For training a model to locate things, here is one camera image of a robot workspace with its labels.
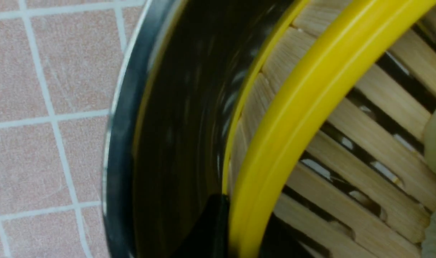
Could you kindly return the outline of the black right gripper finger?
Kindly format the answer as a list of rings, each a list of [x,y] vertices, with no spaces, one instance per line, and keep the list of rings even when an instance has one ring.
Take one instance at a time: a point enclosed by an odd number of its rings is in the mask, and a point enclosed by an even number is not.
[[[228,214],[228,196],[211,195],[193,229],[172,258],[226,258]]]

